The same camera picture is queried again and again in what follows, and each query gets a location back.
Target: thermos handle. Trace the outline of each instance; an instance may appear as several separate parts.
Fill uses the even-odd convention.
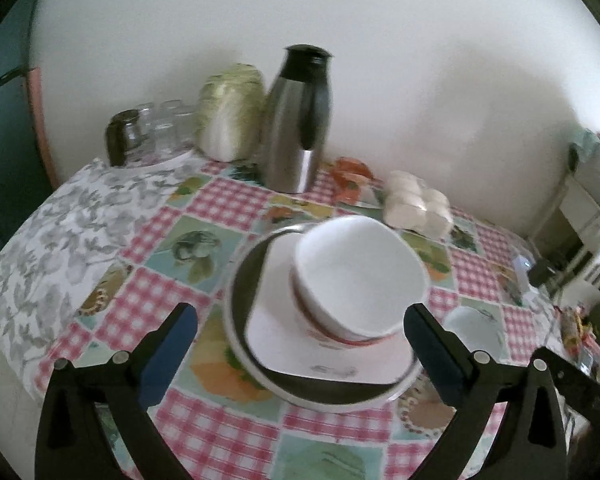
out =
[[[303,150],[314,149],[323,130],[322,123],[329,114],[326,80],[317,70],[313,72],[313,80],[306,83],[300,101],[299,129]]]

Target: metal rim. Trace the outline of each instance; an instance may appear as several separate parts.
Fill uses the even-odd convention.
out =
[[[240,258],[234,263],[234,268],[232,269],[228,285],[225,290],[224,298],[222,298],[222,325],[224,326],[224,332],[229,340],[229,345],[232,351],[235,353],[236,357],[240,360],[242,366],[250,373],[254,379],[256,379],[262,386],[264,386],[267,390],[281,397],[282,399],[294,404],[296,406],[300,406],[301,408],[307,408],[310,410],[315,410],[317,412],[327,412],[327,413],[347,413],[347,412],[356,412],[358,410],[368,410],[369,408],[377,408],[379,406],[384,405],[387,402],[391,402],[392,400],[397,399],[401,394],[403,394],[416,380],[416,378],[422,372],[422,364],[415,357],[413,357],[413,363],[411,367],[407,371],[407,373],[402,377],[401,380],[394,383],[394,385],[388,388],[385,393],[371,397],[368,400],[362,400],[360,402],[355,402],[352,404],[326,404],[323,402],[315,402],[313,400],[307,400],[303,397],[298,397],[295,394],[292,394],[285,390],[284,388],[278,386],[275,382],[270,380],[265,374],[263,374],[258,366],[253,362],[253,359],[248,355],[248,353],[243,348],[240,340],[238,339],[237,332],[234,326],[234,317],[233,317],[233,307],[232,307],[232,297],[234,295],[234,283],[237,276],[238,271],[240,270],[243,262],[250,255],[251,251],[254,250],[259,244],[261,244],[264,240],[268,238],[273,238],[280,236],[284,233],[304,233],[309,230],[311,227],[315,226],[316,222],[306,222],[301,224],[295,224],[292,226],[282,227],[276,229],[268,234],[262,235],[257,240],[254,240],[248,247],[245,249],[244,253],[240,256]]]

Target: tablecloth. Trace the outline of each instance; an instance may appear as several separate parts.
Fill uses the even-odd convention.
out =
[[[381,408],[343,415],[313,412],[287,404],[249,377],[223,332],[219,303],[226,279],[259,235],[299,220],[381,215],[334,204],[333,195],[325,171],[310,192],[286,196],[257,184],[249,166],[206,163],[118,252],[38,363],[35,389],[44,394],[59,357],[90,365],[117,350],[131,351],[185,301],[196,307],[200,328],[150,416],[193,478],[408,478],[440,434],[435,424],[427,427],[426,416],[410,413],[420,383]],[[440,321],[458,305],[487,313],[505,336],[504,362],[526,365],[532,351],[547,343],[552,313],[533,311],[520,301],[511,259],[522,241],[459,209],[453,212],[455,226],[446,240],[399,232],[430,275],[427,306]],[[183,239],[195,243],[193,260],[174,257],[173,246]],[[129,476],[139,478],[110,413],[100,410],[116,459]],[[466,476],[486,456],[503,412],[504,404],[494,407]]]

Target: thermos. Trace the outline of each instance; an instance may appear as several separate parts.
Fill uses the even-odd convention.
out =
[[[286,50],[264,108],[258,168],[269,189],[302,193],[314,183],[329,127],[331,54],[306,44]]]

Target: gray leaf pattern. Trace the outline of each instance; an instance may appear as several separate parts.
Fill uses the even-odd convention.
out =
[[[72,322],[118,251],[205,162],[124,171],[96,158],[62,184],[0,252],[0,352],[29,393],[36,362]]]

